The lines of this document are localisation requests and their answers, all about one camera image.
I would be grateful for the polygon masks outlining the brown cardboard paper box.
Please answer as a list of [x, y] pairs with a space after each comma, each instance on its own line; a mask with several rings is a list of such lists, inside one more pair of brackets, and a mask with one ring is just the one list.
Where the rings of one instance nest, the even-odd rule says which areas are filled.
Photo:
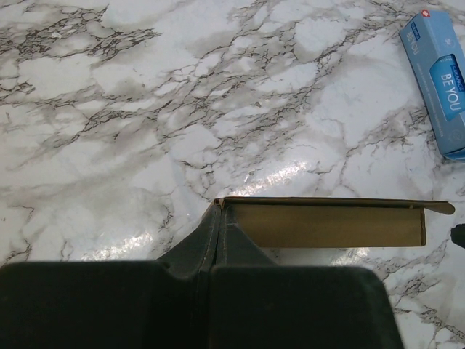
[[455, 212], [446, 201], [381, 198], [230, 196], [215, 204], [268, 249], [424, 246], [425, 212]]

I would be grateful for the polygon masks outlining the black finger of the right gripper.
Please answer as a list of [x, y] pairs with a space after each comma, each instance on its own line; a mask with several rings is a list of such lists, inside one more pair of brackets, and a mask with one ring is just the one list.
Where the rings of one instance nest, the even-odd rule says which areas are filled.
[[465, 224], [457, 224], [455, 227], [453, 227], [450, 230], [450, 239], [451, 241], [461, 247], [462, 249], [465, 249]]

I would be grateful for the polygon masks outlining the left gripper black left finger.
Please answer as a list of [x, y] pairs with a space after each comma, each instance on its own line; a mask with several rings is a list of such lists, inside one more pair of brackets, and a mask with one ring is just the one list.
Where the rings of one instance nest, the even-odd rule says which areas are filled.
[[220, 208], [211, 205], [197, 228], [156, 262], [179, 280], [193, 280], [208, 272], [214, 263], [220, 222]]

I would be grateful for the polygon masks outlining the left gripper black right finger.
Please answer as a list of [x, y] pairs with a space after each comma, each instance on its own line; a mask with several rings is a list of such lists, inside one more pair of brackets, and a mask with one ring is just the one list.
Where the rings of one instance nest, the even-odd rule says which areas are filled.
[[216, 250], [216, 265], [264, 267], [276, 266], [241, 229], [235, 210], [222, 208]]

